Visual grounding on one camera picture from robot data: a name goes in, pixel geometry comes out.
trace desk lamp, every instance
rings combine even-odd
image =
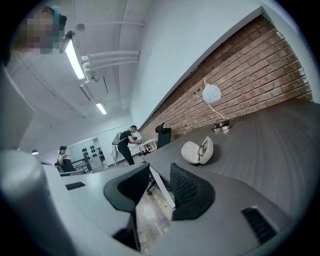
[[[212,109],[213,112],[215,112],[218,120],[213,125],[212,130],[215,133],[222,132],[225,130],[228,130],[231,127],[230,120],[225,119],[225,117],[220,114],[218,111],[215,111],[210,104],[215,103],[216,101],[221,99],[221,91],[218,88],[218,86],[210,84],[206,81],[206,79],[203,79],[202,82],[202,97],[204,101],[209,105],[209,107]]]

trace brick wall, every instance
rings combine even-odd
[[[291,98],[312,100],[304,70],[293,50],[277,29],[260,16],[214,50],[171,93],[141,127],[142,137],[156,138],[155,128],[161,123],[172,128],[171,139],[215,123],[217,116],[202,97],[203,78],[220,88],[222,97],[211,106],[227,119]]]

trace black mesh chair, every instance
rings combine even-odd
[[[158,144],[156,147],[157,150],[169,144],[171,139],[172,130],[171,128],[164,128],[164,124],[165,123],[163,122],[161,125],[158,125],[155,128],[155,132],[158,134]],[[146,152],[142,152],[140,156],[145,156],[146,154],[147,154]],[[166,182],[162,177],[161,179],[163,181],[164,186],[166,187],[166,190],[171,191],[169,183]],[[150,181],[151,181],[151,185],[146,190],[148,195],[152,195],[152,192],[150,191],[150,189],[157,183],[152,173],[150,173]]]

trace black shirt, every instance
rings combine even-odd
[[[120,135],[120,140],[124,140],[123,141],[120,141],[118,145],[121,144],[121,146],[128,146],[128,143],[129,143],[129,138],[128,136],[132,136],[131,132],[129,130],[126,130],[124,132],[121,133]]]

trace lamp base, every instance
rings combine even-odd
[[[230,120],[227,119],[219,119],[215,122],[212,130],[215,133],[223,132],[231,128]]]

